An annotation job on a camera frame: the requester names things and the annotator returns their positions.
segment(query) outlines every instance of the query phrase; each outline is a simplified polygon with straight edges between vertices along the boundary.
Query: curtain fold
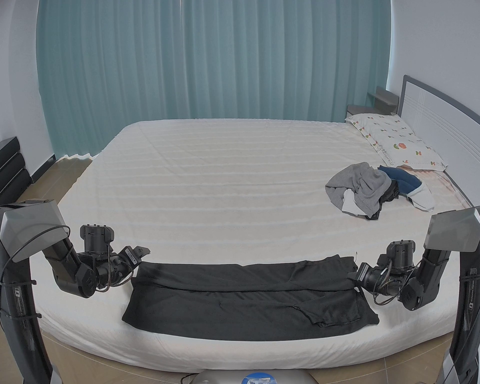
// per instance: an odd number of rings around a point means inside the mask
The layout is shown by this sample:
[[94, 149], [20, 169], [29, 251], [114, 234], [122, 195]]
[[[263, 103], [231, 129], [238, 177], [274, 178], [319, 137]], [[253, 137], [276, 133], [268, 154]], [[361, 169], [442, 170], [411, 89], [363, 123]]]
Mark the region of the curtain fold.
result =
[[40, 0], [55, 155], [140, 120], [342, 121], [386, 85], [390, 23], [390, 0]]

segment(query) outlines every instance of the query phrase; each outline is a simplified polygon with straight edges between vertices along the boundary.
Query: blue sticker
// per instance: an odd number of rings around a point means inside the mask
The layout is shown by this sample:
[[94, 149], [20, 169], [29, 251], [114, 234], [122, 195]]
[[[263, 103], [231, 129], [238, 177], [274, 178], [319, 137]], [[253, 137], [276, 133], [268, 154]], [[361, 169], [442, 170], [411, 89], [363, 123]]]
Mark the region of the blue sticker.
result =
[[241, 384], [277, 384], [277, 382], [273, 376], [267, 373], [255, 372], [245, 377]]

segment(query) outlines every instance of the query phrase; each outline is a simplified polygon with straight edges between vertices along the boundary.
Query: gray sweater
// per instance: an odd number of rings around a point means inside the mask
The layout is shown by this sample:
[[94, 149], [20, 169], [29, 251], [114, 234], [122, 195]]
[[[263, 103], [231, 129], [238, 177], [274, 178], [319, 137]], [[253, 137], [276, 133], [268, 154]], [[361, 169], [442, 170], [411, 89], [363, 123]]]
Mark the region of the gray sweater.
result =
[[373, 169], [366, 162], [352, 164], [333, 176], [325, 185], [330, 201], [338, 209], [343, 207], [343, 194], [347, 188], [355, 193], [355, 203], [368, 217], [380, 209], [378, 200], [390, 187], [387, 174]]

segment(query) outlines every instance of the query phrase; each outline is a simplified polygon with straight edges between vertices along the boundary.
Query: mattress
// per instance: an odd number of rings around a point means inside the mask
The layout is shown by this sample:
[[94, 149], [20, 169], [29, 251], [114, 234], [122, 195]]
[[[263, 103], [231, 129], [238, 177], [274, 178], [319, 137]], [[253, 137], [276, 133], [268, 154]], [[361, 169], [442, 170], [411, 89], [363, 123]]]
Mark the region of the mattress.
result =
[[[385, 203], [378, 221], [342, 213], [325, 183], [361, 161], [384, 164], [347, 123], [286, 120], [162, 120], [124, 128], [59, 204], [83, 250], [78, 228], [105, 224], [112, 246], [150, 248], [158, 263], [283, 263], [340, 254], [376, 264], [391, 241], [422, 245], [432, 213], [405, 198]], [[416, 172], [436, 200], [433, 213], [467, 203], [443, 175]], [[324, 368], [378, 359], [454, 328], [458, 253], [452, 253], [437, 300], [415, 311], [367, 299], [380, 324], [320, 339], [244, 342], [186, 338], [122, 322], [131, 284], [82, 299], [62, 292], [42, 255], [31, 258], [42, 329], [60, 341], [141, 367], [203, 369]], [[191, 316], [205, 314], [192, 313]]]

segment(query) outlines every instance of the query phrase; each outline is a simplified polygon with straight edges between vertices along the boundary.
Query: pillow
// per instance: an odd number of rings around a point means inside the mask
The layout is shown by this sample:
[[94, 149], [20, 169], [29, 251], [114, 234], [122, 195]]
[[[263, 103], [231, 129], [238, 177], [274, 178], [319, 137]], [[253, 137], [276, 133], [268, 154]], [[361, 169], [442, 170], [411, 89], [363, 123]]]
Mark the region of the pillow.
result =
[[391, 167], [444, 171], [446, 163], [398, 115], [359, 113], [345, 119]]

